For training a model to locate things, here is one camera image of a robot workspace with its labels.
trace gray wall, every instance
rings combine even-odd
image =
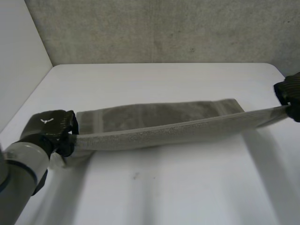
[[[267,62],[300,71],[300,0],[26,0],[53,65]]]

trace white table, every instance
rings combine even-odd
[[[223,98],[245,111],[278,106],[273,85],[283,79],[263,63],[60,65],[0,142],[17,141],[30,116],[47,110]],[[299,134],[286,119],[213,143],[98,152],[87,165],[50,171],[17,224],[299,224]]]

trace white wall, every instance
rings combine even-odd
[[[23,0],[0,0],[0,132],[52,68]]]

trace fabric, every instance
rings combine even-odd
[[[67,166],[96,150],[129,150],[171,143],[207,141],[264,127],[287,117],[287,106],[244,112],[235,99],[125,105],[78,112],[79,134]]]

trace gray towel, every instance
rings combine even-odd
[[[235,99],[125,105],[78,112],[75,151],[65,165],[77,165],[96,150],[128,150],[207,141],[263,127],[287,117],[286,106],[244,112]]]

